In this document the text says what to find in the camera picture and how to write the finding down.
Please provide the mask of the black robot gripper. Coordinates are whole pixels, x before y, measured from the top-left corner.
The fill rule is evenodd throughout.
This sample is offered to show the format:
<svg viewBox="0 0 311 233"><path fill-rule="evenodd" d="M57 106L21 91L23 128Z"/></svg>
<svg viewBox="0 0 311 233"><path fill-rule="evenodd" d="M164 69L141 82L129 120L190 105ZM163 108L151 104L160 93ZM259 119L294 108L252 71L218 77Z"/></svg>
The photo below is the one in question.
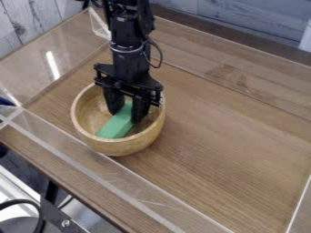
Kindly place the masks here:
<svg viewBox="0 0 311 233"><path fill-rule="evenodd" d="M96 63L95 84L103 88L109 113L115 115L132 97L131 121L139 124L148 115L150 106L160 106L163 85L150 75L151 46L109 45L112 64Z"/></svg>

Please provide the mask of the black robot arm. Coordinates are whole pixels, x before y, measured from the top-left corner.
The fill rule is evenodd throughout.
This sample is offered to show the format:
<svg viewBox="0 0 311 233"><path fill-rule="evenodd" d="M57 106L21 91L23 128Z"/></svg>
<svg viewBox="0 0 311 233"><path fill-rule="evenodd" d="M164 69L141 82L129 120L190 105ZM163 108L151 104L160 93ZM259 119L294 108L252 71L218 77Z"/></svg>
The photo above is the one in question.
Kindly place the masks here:
<svg viewBox="0 0 311 233"><path fill-rule="evenodd" d="M163 85L150 74L151 46L160 52L150 34L156 29L150 0L101 0L105 23L111 32L109 49L113 63L96 63L95 84L101 87L109 113L115 115L132 98L131 122L146 118L151 106L160 106Z"/></svg>

